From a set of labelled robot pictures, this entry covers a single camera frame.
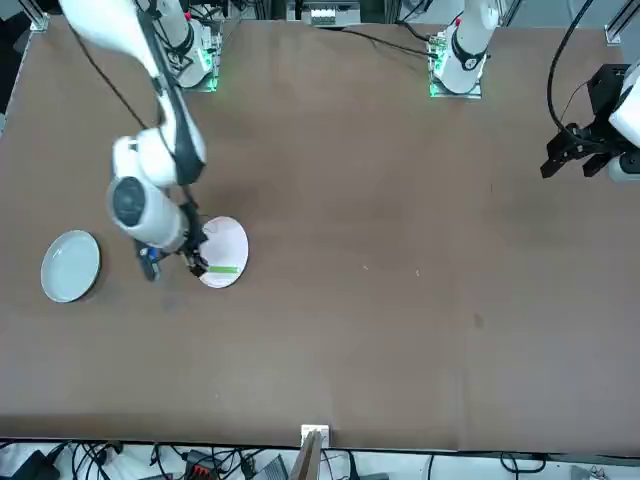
black cable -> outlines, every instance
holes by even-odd
[[[176,452],[176,455],[178,455],[180,458],[182,458],[182,453],[180,452],[180,450],[178,450],[174,445],[169,445],[169,447],[171,448],[171,450]]]
[[[134,0],[136,7],[138,7],[138,9],[143,12],[143,13],[148,13],[148,10],[144,10],[142,8],[142,6],[140,5],[140,3],[138,2],[138,0]],[[182,75],[182,73],[189,68],[191,65],[193,65],[193,60],[189,57],[186,57],[182,52],[178,51],[178,49],[176,49],[173,45],[171,45],[171,42],[169,41],[169,34],[167,33],[167,31],[164,28],[164,25],[162,25],[162,22],[160,21],[160,19],[156,19],[155,17],[153,17],[153,30],[155,31],[156,35],[158,36],[158,38],[160,39],[160,43],[163,45],[163,47],[167,50],[167,58],[168,56],[174,55],[176,57],[178,57],[178,61],[174,61],[169,59],[169,63],[171,64],[171,66],[174,68],[174,70],[176,70],[176,75],[178,77],[180,77],[180,75]],[[160,30],[162,31],[162,35],[160,35],[160,33],[158,32],[158,29],[156,28],[156,24],[158,25],[158,27],[160,27]],[[181,65],[182,63],[184,63],[184,61],[188,60],[188,63],[186,65]]]
[[[422,5],[425,1],[429,1],[429,0],[420,0],[418,3],[416,3],[416,5],[413,7],[413,10],[411,10],[409,13],[407,13],[404,18],[402,20],[400,20],[401,22],[406,22],[407,19],[413,15],[415,13],[416,10],[418,10],[420,8],[420,5]]]
[[[344,33],[350,33],[352,35],[357,35],[357,36],[362,37],[362,38],[367,38],[369,40],[373,40],[374,42],[382,43],[383,45],[387,45],[389,47],[396,48],[396,49],[398,49],[400,51],[403,51],[403,52],[413,53],[415,55],[422,55],[422,56],[425,56],[425,57],[437,58],[437,55],[435,53],[429,53],[429,52],[425,52],[423,50],[416,50],[416,49],[413,49],[413,48],[404,47],[402,45],[398,45],[396,43],[392,43],[392,42],[389,42],[387,40],[383,40],[381,38],[374,37],[372,35],[368,35],[366,33],[358,32],[356,30],[346,30],[346,29],[344,29],[344,30],[340,30],[340,31],[344,32]]]
[[[349,480],[360,480],[356,459],[351,450],[347,450],[347,455],[349,455]]]
[[[198,15],[195,16],[191,14],[191,18],[195,18],[196,20],[201,20],[201,21],[209,21],[212,19],[213,15],[215,15],[220,10],[221,10],[220,7],[212,7],[208,9],[205,13],[202,13],[200,10],[195,10],[195,12]]]
[[[138,124],[140,125],[140,127],[143,130],[147,129],[147,126],[145,125],[145,123],[142,121],[142,119],[138,116],[138,114],[133,110],[133,108],[131,107],[131,105],[129,105],[129,102],[127,102],[124,97],[122,96],[122,94],[120,93],[120,91],[116,88],[116,86],[111,83],[111,80],[109,80],[109,77],[107,77],[105,75],[105,73],[102,71],[102,69],[96,64],[96,62],[93,60],[93,58],[91,57],[91,55],[89,54],[89,51],[87,50],[87,47],[85,46],[84,42],[82,41],[82,39],[80,38],[80,35],[78,35],[76,33],[76,31],[71,28],[71,26],[69,26],[69,28],[71,29],[71,31],[73,32],[74,37],[76,37],[76,40],[78,42],[78,45],[80,45],[80,49],[82,50],[82,53],[84,53],[84,56],[87,57],[87,60],[89,60],[89,63],[91,64],[91,66],[93,68],[95,68],[96,72],[98,72],[98,75],[100,75],[102,77],[102,80],[105,81],[105,83],[109,86],[109,88],[111,89],[111,91],[116,95],[116,97],[118,97],[118,99],[120,100],[120,102],[122,103],[122,105],[125,106],[125,108],[127,110],[129,110],[129,113],[131,114],[131,116],[136,120],[136,122],[138,122]]]
[[[405,27],[407,30],[409,30],[411,35],[416,37],[418,40],[422,40],[423,42],[428,42],[429,39],[431,38],[431,35],[420,35],[418,32],[415,31],[415,29],[410,24],[408,24],[405,21],[400,21],[400,22],[397,22],[397,23],[398,23],[398,25],[401,25],[401,26]]]
[[[142,128],[143,130],[146,130],[148,127],[147,125],[142,121],[142,119],[138,116],[138,114],[133,110],[133,108],[131,107],[131,105],[129,104],[129,102],[127,102],[125,100],[125,98],[122,96],[122,94],[120,93],[120,91],[116,88],[116,86],[111,82],[111,80],[109,79],[109,77],[106,76],[106,74],[100,69],[100,67],[98,67],[98,65],[96,64],[96,62],[93,60],[93,57],[91,57],[91,55],[89,54],[89,51],[87,50],[87,47],[85,46],[84,42],[82,41],[82,39],[80,38],[80,35],[78,35],[76,33],[75,30],[73,30],[71,28],[71,32],[73,32],[73,35],[75,36],[78,44],[80,45],[80,48],[82,49],[82,53],[84,53],[84,56],[87,57],[87,60],[89,60],[89,63],[93,66],[93,68],[96,69],[96,72],[98,72],[98,74],[102,77],[102,79],[105,81],[105,83],[109,86],[109,88],[111,88],[111,91],[118,97],[118,99],[120,100],[120,102],[125,106],[125,108],[129,111],[129,113],[131,114],[131,116],[133,118],[135,118],[135,120],[138,122],[138,125],[140,125],[140,128]],[[162,131],[162,128],[158,128],[158,132],[160,135],[160,139],[165,147],[165,149],[167,150],[167,152],[169,153],[169,155],[171,156],[171,159],[173,160],[175,166],[176,166],[176,170],[180,169],[180,164],[176,161],[176,157],[174,155],[174,153],[171,151],[171,149],[169,148],[169,144],[167,143],[167,139],[164,137],[164,132]],[[191,195],[191,191],[189,189],[188,186],[183,185],[182,186],[182,191],[185,195],[185,197],[187,198],[187,200],[193,204],[195,204],[195,201],[193,200],[193,196]]]
[[[571,22],[571,25],[569,25],[569,28],[565,32],[564,37],[562,37],[562,41],[560,42],[560,45],[558,45],[558,49],[556,50],[556,53],[553,56],[553,60],[551,60],[551,66],[549,67],[549,78],[547,79],[547,107],[549,109],[549,115],[551,115],[551,119],[553,120],[553,123],[555,123],[560,130],[564,131],[565,134],[567,134],[575,143],[577,143],[578,145],[595,147],[597,151],[604,151],[607,149],[606,144],[582,139],[576,136],[572,131],[570,131],[567,127],[565,127],[562,124],[562,122],[558,118],[558,115],[556,114],[555,108],[553,107],[553,98],[552,98],[553,97],[553,77],[555,76],[555,73],[556,73],[556,68],[558,66],[558,60],[560,60],[560,55],[562,55],[562,52],[567,46],[567,43],[569,42],[569,38],[571,38],[571,35],[573,34],[573,31],[578,26],[578,23],[580,23],[580,20],[582,19],[582,17],[584,16],[584,14],[587,12],[587,10],[589,9],[589,7],[594,1],[595,0],[586,0],[584,2],[584,5],[582,5],[582,8],[576,15],[576,18],[573,19],[573,21]]]
[[[47,456],[46,456],[45,460],[47,462],[49,462],[50,465],[54,465],[56,463],[56,460],[60,456],[60,453],[62,453],[62,450],[64,450],[64,447],[66,447],[70,443],[71,443],[71,441],[68,440],[66,442],[59,443],[58,445],[53,447],[51,449],[51,451],[49,451],[49,453],[47,453]]]
[[[162,475],[162,477],[165,480],[173,480],[173,477],[170,477],[169,475],[167,475],[167,472],[165,471],[164,467],[162,466],[162,459],[160,458],[160,447],[161,445],[158,445],[157,443],[153,446],[153,452],[155,454],[156,457],[156,462],[158,463],[158,468],[160,469],[160,474]],[[178,454],[180,455],[180,458],[182,458],[182,455],[180,454],[180,452],[178,452],[178,450],[175,449],[175,447],[171,446],[171,448]]]
[[[92,445],[91,447],[89,447],[89,458],[91,459],[91,462],[89,463],[89,468],[87,469],[87,476],[86,476],[86,480],[89,480],[89,472],[91,471],[91,467],[92,465],[95,463],[98,466],[98,472],[100,473],[100,475],[102,476],[102,478],[104,480],[111,480],[111,478],[109,477],[109,475],[107,475],[107,472],[104,471],[104,468],[102,468],[102,463],[100,461],[100,454],[102,452],[106,452],[109,448],[112,447],[111,444],[107,443],[105,445],[102,445],[102,447],[100,448],[100,450],[95,450],[95,448],[98,445]]]
[[[233,467],[233,462],[236,458],[236,455],[239,452],[240,450],[234,448],[226,457],[220,460],[219,463],[216,465],[216,453],[214,453],[214,448],[211,447],[211,458],[213,459],[213,464],[216,466],[216,472],[218,474],[228,473],[229,470],[231,470],[231,467]],[[229,464],[229,468],[224,468],[224,464],[227,463],[227,460],[229,460],[229,458],[231,458],[231,463]]]
[[[327,457],[327,452],[325,450],[322,450],[322,455],[324,456],[324,459],[327,461],[327,468],[329,469],[329,476],[331,477],[331,480],[335,480],[335,478],[333,477],[333,469],[331,468],[331,462],[329,461],[329,457]]]
[[[80,458],[80,463],[78,463],[78,468],[76,468],[74,478],[77,478],[78,472],[80,472],[80,469],[82,468],[82,464],[87,458],[89,458],[89,451],[87,450],[85,444],[81,442],[78,444],[78,447],[82,447],[84,449],[84,455]]]
[[[562,111],[562,115],[560,115],[561,123],[562,123],[562,119],[564,118],[564,114],[567,113],[567,110],[569,109],[569,105],[571,105],[571,100],[573,100],[574,95],[578,93],[578,90],[584,87],[587,83],[589,83],[589,80],[582,82],[580,85],[578,85],[576,89],[573,91],[573,93],[571,94],[571,96],[569,97],[569,101],[567,102],[567,105],[564,107],[564,110]]]
[[[453,25],[453,24],[454,24],[454,22],[455,22],[457,19],[459,19],[459,18],[462,16],[462,14],[463,14],[463,13],[464,13],[464,10],[462,10],[458,15],[456,15],[455,17],[453,17],[453,20],[451,20],[451,23],[449,23],[449,25]]]
[[[215,457],[216,457],[216,455],[222,455],[222,454],[224,454],[224,453],[227,453],[227,454],[228,454],[225,458],[223,458],[223,459],[220,461],[219,465],[222,465],[222,464],[224,464],[224,462],[226,462],[226,461],[229,459],[229,457],[231,457],[232,455],[235,455],[235,454],[236,454],[236,452],[238,452],[238,451],[240,451],[240,450],[241,450],[241,449],[234,448],[233,450],[223,450],[223,451],[218,452],[218,453],[214,453],[214,452],[212,452],[212,454],[211,454],[211,455],[203,455],[203,457],[202,457],[202,458],[200,458],[196,463],[194,463],[194,464],[191,466],[191,471],[190,471],[188,474],[187,474],[187,473],[185,473],[185,475],[183,475],[183,478],[186,478],[187,480],[189,480],[189,479],[191,478],[191,472],[193,472],[193,470],[194,470],[198,465],[200,465],[202,462],[206,462],[207,460],[211,460],[211,461],[213,462],[213,464],[214,464],[214,466],[215,466],[215,469],[216,469],[216,473],[218,473],[218,471],[219,471],[219,467],[216,465],[216,458],[215,458]]]
[[[505,457],[507,457],[509,460],[513,462],[513,467],[510,467],[509,465],[506,464],[506,462],[504,461]],[[531,475],[535,473],[540,473],[542,470],[544,470],[547,466],[547,459],[545,457],[542,457],[540,461],[542,463],[540,464],[540,466],[536,468],[520,468],[518,465],[518,462],[516,461],[513,455],[506,452],[502,452],[500,454],[500,464],[504,467],[504,469],[507,472],[515,475],[515,480],[519,479],[520,474]]]
[[[190,11],[190,13],[191,13],[191,10],[195,10],[195,12],[196,12],[196,13],[197,13],[201,18],[204,18],[204,17],[206,17],[206,16],[207,16],[207,12],[202,13],[202,11],[201,11],[201,10],[196,10],[195,5],[192,5],[192,6],[190,6],[190,7],[189,7],[189,11]]]
[[[76,448],[73,449],[73,453],[71,454],[71,473],[73,475],[73,480],[77,480],[78,472],[76,471],[76,453],[80,448],[80,444],[76,444]]]
[[[431,469],[433,468],[433,459],[436,458],[435,455],[431,455],[429,459],[429,467],[427,467],[427,480],[431,480]]]
[[[256,455],[258,455],[259,453],[262,453],[262,452],[264,452],[264,448],[261,448],[261,449],[255,451],[255,452],[247,455],[245,457],[245,460],[250,460],[250,459],[252,459],[253,457],[255,457]],[[220,477],[220,480],[227,480],[231,476],[231,474],[233,474],[233,472],[238,470],[241,466],[242,466],[242,463],[239,463],[238,465],[236,465],[235,467],[230,469],[229,472],[225,476]]]

table surface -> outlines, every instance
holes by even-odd
[[[637,452],[640,189],[579,164],[540,178],[562,34],[499,29],[471,101],[429,98],[424,59],[363,38],[239,24],[219,91],[186,96],[201,210],[250,238],[212,290],[177,258],[143,280],[105,208],[112,142],[138,127],[54,19],[0,139],[2,434],[295,444],[323,423],[340,446]],[[142,68],[92,52],[151,122]],[[558,110],[618,61],[577,31]],[[581,91],[567,119],[589,115]],[[69,229],[103,266],[57,305],[39,269]]]

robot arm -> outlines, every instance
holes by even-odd
[[[181,87],[195,87],[214,72],[215,60],[208,59],[212,58],[210,52],[219,53],[217,42],[222,37],[212,35],[211,26],[193,18],[187,20],[179,0],[132,1],[153,20],[169,58],[171,73]]]
[[[447,51],[435,70],[436,77],[449,91],[464,94],[476,85],[498,21],[498,10],[492,0],[465,0],[460,21],[445,31]]]
[[[80,35],[142,63],[164,118],[159,127],[114,143],[114,178],[107,197],[114,222],[137,241],[137,247],[143,247],[145,255],[153,249],[161,255],[179,253],[200,276],[206,262],[198,247],[206,236],[188,185],[204,168],[205,146],[169,70],[151,18],[138,12],[132,0],[61,0],[60,5]],[[185,191],[187,202],[180,207],[165,194],[172,185]]]
[[[614,181],[640,180],[640,63],[606,64],[587,82],[593,121],[570,123],[547,143],[543,178],[568,161],[590,157],[582,166],[592,177],[605,166]]]

white plate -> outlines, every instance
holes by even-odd
[[[91,288],[99,270],[98,242],[87,232],[71,230],[56,238],[47,250],[40,283],[54,302],[72,302]]]
[[[247,266],[249,239],[242,225],[231,217],[216,217],[202,227],[207,241],[200,245],[200,255],[210,269],[200,276],[200,281],[213,288],[225,288],[233,284]]]

white plate rim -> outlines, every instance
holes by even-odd
[[[60,247],[62,242],[66,241],[68,238],[71,238],[75,235],[81,235],[91,239],[91,245],[95,249],[97,262],[95,265],[95,271],[91,273],[92,280],[91,282],[89,282],[87,287],[74,298],[61,299],[60,297],[53,296],[53,293],[51,293],[50,289],[45,287],[45,281],[44,281],[45,266],[46,266],[45,264],[47,264],[47,262],[52,257],[53,252],[55,252],[55,250],[57,250]],[[91,289],[91,287],[93,287],[96,279],[98,278],[98,273],[100,272],[101,265],[102,265],[102,257],[100,255],[100,245],[98,245],[98,241],[95,239],[95,237],[85,230],[68,230],[62,233],[61,235],[59,235],[58,238],[56,238],[53,242],[51,242],[51,245],[49,245],[49,248],[47,248],[47,251],[45,252],[44,257],[42,258],[42,264],[40,265],[40,286],[42,287],[42,291],[44,292],[44,294],[56,303],[73,302],[78,298],[82,297],[85,293],[87,293]]]

